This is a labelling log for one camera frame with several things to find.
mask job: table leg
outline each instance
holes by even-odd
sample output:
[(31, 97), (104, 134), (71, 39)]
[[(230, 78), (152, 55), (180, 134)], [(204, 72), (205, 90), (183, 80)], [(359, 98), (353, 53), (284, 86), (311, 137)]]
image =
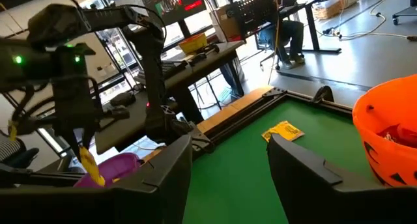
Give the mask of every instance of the table leg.
[(313, 11), (311, 9), (311, 5), (306, 5), (306, 15), (307, 15), (307, 22), (308, 22), (308, 29), (310, 30), (311, 41), (313, 43), (313, 49), (303, 49), (302, 51), (315, 51), (321, 53), (340, 53), (341, 48), (326, 48), (320, 49), (319, 45), (319, 38), (317, 38), (317, 32), (315, 28), (314, 16)]
[(242, 97), (242, 96), (245, 95), (245, 93), (243, 91), (242, 84), (240, 83), (239, 75), (237, 73), (237, 69), (239, 67), (234, 66), (234, 59), (229, 61), (228, 65), (229, 65), (229, 69), (232, 73), (233, 80), (235, 81), (235, 85), (236, 85), (236, 88), (237, 88), (237, 94), (240, 95), (240, 97)]
[(175, 87), (171, 93), (187, 120), (195, 124), (204, 120), (188, 87)]

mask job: pool table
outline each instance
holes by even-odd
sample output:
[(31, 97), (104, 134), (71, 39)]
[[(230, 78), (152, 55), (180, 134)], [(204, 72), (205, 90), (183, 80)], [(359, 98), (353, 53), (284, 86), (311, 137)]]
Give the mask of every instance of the pool table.
[[(367, 162), (352, 123), (352, 109), (332, 101), (329, 87), (321, 88), (314, 97), (264, 87), (199, 123), (216, 150), (193, 163), (183, 223), (342, 223), (350, 217), (367, 220), (371, 210), (371, 219), (382, 216), (378, 211), (394, 210), (392, 205), (397, 204), (390, 203), (390, 198), (404, 198), (397, 189), (390, 190), (395, 195), (385, 193), (388, 198), (351, 192), (382, 191), (384, 187)], [(268, 145), (261, 134), (283, 120), (305, 135), (293, 143), (274, 136), (274, 143), (281, 146)], [(292, 152), (286, 155), (291, 150), (300, 157), (288, 156)], [(416, 195), (414, 188), (407, 192), (410, 197)], [(362, 197), (361, 206), (358, 199)], [(382, 207), (375, 206), (379, 200)], [(334, 206), (343, 212), (333, 210)], [(357, 216), (351, 207), (359, 208)], [(321, 213), (323, 209), (331, 210), (329, 215)]]

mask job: orange bucket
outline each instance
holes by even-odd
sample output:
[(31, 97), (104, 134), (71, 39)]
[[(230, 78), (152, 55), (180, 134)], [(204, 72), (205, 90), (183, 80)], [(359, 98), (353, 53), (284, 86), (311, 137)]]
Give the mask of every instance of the orange bucket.
[(395, 125), (398, 130), (417, 132), (417, 75), (373, 87), (355, 103), (352, 115), (380, 182), (386, 186), (417, 186), (417, 149), (378, 135)]

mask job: monitor screen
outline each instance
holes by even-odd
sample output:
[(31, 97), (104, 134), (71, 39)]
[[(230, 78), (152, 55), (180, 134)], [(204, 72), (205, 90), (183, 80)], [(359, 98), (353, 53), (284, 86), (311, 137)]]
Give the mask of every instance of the monitor screen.
[[(166, 25), (183, 20), (198, 12), (205, 10), (204, 0), (142, 0), (143, 4), (163, 19)], [(156, 16), (149, 14), (155, 22)]]

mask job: concrete floor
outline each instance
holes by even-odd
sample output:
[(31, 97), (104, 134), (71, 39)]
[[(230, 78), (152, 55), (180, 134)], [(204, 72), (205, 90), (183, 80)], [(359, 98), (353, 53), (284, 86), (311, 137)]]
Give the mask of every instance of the concrete floor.
[[(392, 14), (408, 7), (409, 0), (385, 0), (377, 12), (387, 21), (377, 30), (378, 33), (417, 35), (417, 17), (400, 18), (400, 25), (392, 23)], [(357, 31), (367, 31), (376, 26), (381, 18), (369, 15), (369, 11), (357, 15), (341, 26), (341, 33), (347, 35)], [(309, 46), (306, 27), (304, 44)], [(351, 41), (340, 42), (336, 38), (320, 37), (321, 46), (342, 48), (339, 55), (305, 53), (306, 64), (285, 73), (331, 79), (346, 83), (373, 87), (393, 78), (409, 76), (416, 72), (412, 51), (417, 42), (391, 36), (365, 36)]]

